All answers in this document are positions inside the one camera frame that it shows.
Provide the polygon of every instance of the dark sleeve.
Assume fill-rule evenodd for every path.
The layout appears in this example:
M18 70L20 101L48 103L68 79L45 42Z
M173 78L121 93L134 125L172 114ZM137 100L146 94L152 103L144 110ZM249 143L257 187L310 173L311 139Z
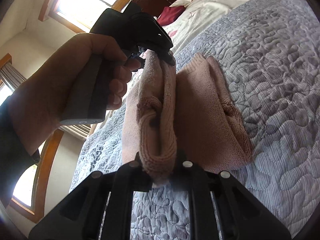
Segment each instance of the dark sleeve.
M39 151L30 156L16 135L7 101L0 106L0 200L6 207L20 176L40 160Z

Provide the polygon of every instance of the screw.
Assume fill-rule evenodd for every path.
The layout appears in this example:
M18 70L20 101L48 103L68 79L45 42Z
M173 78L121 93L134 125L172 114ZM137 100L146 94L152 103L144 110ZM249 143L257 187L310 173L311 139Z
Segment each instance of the screw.
M182 165L183 165L183 167L185 167L185 168L191 168L192 165L193 165L193 163L192 163L191 161L184 161L184 162L182 163Z
M224 179L230 178L230 173L228 171L222 171L220 172L220 176Z
M137 161L132 161L130 162L129 166L132 168L138 168L140 164Z
M100 178L102 175L101 171L94 171L93 173L91 173L91 177L93 177L94 179Z

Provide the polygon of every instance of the striped curtain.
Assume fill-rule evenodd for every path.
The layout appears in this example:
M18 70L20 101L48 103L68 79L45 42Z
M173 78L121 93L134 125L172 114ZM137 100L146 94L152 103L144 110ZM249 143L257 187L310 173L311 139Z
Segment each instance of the striped curtain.
M15 91L16 88L26 80L26 78L21 75L21 73L16 70L9 61L0 68L0 79L11 89L12 92ZM62 126L60 128L79 138L80 140L85 141L89 135L91 126L81 124Z

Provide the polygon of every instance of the white bed sheet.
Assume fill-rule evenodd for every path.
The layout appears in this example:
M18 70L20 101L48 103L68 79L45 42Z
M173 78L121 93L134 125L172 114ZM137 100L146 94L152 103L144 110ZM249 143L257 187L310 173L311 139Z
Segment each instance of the white bed sheet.
M232 9L249 0L176 0L170 7L183 5L186 10L164 30L172 39L174 55L196 36Z

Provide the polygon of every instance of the human hand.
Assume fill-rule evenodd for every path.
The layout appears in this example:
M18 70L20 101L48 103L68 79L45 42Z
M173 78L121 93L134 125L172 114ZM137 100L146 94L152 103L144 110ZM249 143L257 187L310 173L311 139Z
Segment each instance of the human hand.
M127 60L115 39L92 33L79 33L61 46L30 78L12 94L8 110L13 127L32 155L48 136L60 126L69 91L91 54L102 54L111 61ZM108 109L121 106L131 70L140 67L138 60L128 60L114 70L109 83Z

